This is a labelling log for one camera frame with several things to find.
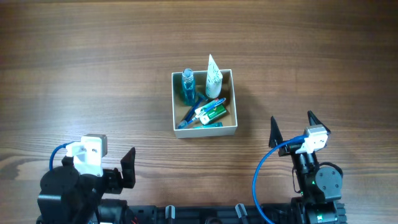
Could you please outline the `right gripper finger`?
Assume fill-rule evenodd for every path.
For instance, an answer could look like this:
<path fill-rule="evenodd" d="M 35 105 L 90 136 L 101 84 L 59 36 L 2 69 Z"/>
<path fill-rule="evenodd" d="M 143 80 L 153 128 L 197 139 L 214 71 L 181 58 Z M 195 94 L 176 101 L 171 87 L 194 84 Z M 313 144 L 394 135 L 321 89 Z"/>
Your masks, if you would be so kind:
<path fill-rule="evenodd" d="M 314 114 L 311 110 L 308 110 L 308 111 L 307 111 L 307 116 L 308 116 L 309 124 L 310 124 L 311 126 L 322 125 L 322 126 L 326 129 L 326 131 L 327 131 L 328 134 L 331 133 L 330 129 L 329 129 L 326 125 L 324 125 L 324 124 L 315 116 L 315 114 Z"/>
<path fill-rule="evenodd" d="M 272 116 L 271 117 L 271 132 L 270 132 L 270 138 L 269 138 L 269 147 L 275 148 L 280 143 L 283 143 L 283 141 L 284 140 L 283 140 L 282 134 L 280 132 L 280 129 L 277 125 L 277 121 Z"/>

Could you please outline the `teal toothpaste tube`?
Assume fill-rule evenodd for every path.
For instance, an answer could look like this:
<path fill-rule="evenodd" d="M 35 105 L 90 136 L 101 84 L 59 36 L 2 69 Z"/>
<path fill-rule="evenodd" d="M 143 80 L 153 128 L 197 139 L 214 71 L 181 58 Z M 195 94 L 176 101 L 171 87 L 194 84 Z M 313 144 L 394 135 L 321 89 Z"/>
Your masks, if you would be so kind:
<path fill-rule="evenodd" d="M 204 129 L 204 128 L 220 128 L 220 127 L 223 127 L 223 123 L 222 122 L 206 124 L 206 125 L 201 125 L 201 126 L 195 126 L 193 128 L 194 129 Z"/>

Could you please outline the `green soap box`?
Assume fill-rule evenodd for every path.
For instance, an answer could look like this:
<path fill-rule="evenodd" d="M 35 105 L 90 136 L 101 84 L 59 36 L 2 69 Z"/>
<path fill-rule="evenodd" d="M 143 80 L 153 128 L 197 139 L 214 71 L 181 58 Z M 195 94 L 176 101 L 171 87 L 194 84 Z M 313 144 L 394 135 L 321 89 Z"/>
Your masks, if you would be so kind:
<path fill-rule="evenodd" d="M 202 125 L 210 124 L 224 116 L 226 113 L 227 110 L 224 105 L 218 105 L 217 107 L 214 107 L 213 109 L 209 110 L 205 115 L 203 115 L 200 118 L 200 122 Z"/>

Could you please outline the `blue white toothbrush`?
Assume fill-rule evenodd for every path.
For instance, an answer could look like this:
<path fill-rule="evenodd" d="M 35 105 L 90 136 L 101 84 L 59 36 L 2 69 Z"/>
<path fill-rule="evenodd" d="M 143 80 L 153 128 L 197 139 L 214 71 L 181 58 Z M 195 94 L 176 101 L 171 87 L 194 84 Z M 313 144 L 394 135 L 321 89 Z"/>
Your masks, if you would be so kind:
<path fill-rule="evenodd" d="M 195 113 L 195 116 L 192 119 L 189 119 L 188 121 L 185 121 L 185 120 L 181 121 L 180 124 L 177 126 L 177 128 L 178 129 L 186 128 L 189 124 L 194 123 L 197 119 L 200 119 L 201 117 L 206 115 L 206 113 L 209 112 L 210 110 L 221 105 L 225 100 L 226 100 L 226 98 L 221 98 L 221 99 L 217 98 L 217 99 L 211 101 L 210 103 L 208 103 L 207 105 L 202 106 L 200 108 L 200 110 L 197 113 Z"/>

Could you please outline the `white cream tube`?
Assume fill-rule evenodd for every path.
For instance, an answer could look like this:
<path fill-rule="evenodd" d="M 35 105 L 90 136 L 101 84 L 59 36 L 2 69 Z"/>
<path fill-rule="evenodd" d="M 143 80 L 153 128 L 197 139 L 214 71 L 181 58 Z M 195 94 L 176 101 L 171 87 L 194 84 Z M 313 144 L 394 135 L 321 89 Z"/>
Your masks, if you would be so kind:
<path fill-rule="evenodd" d="M 217 98 L 220 95 L 222 87 L 223 75 L 220 72 L 216 62 L 211 54 L 209 54 L 208 70 L 206 76 L 206 95 L 209 98 Z"/>

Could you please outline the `blue mouthwash bottle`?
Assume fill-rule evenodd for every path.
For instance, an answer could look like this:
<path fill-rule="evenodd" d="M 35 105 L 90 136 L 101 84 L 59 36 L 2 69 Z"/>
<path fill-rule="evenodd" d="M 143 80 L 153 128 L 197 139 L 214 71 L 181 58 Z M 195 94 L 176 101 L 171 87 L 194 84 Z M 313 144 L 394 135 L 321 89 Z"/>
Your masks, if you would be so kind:
<path fill-rule="evenodd" d="M 186 105 L 193 105 L 196 100 L 195 77 L 190 68 L 186 68 L 182 72 L 182 98 Z"/>

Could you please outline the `blue disposable razor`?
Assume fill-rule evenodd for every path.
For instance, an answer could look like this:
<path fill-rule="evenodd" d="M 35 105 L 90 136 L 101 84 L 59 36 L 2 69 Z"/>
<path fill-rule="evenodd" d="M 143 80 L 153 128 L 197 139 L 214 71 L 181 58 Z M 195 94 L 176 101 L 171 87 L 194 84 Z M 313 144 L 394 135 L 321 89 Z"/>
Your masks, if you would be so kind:
<path fill-rule="evenodd" d="M 189 121 L 192 119 L 193 115 L 195 114 L 195 110 L 199 107 L 199 105 L 204 102 L 207 101 L 208 98 L 201 94 L 201 93 L 197 93 L 197 101 L 195 102 L 195 104 L 190 108 L 190 110 L 188 111 L 188 113 L 184 116 L 183 120 L 184 121 Z"/>

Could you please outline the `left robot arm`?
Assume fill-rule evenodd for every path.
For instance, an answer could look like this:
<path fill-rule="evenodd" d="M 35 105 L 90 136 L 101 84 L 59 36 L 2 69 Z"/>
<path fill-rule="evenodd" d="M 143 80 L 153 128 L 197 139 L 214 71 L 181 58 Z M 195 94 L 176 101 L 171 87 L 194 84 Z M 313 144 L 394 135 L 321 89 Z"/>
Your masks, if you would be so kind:
<path fill-rule="evenodd" d="M 136 223 L 125 200 L 104 199 L 104 194 L 120 194 L 136 183 L 132 147 L 121 159 L 122 170 L 105 169 L 98 177 L 79 174 L 68 157 L 62 166 L 48 171 L 40 180 L 37 223 Z"/>

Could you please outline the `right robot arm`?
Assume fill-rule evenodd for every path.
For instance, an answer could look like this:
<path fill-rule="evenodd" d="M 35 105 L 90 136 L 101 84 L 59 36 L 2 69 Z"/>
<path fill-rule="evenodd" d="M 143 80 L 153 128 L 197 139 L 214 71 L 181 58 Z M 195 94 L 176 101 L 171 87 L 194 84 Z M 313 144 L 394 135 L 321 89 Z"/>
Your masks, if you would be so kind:
<path fill-rule="evenodd" d="M 346 223 L 342 197 L 343 171 L 331 162 L 318 162 L 316 152 L 326 146 L 331 131 L 314 115 L 307 112 L 309 125 L 306 138 L 286 144 L 278 150 L 280 157 L 290 156 L 293 179 L 300 194 L 290 203 L 263 205 L 262 209 L 274 223 Z"/>

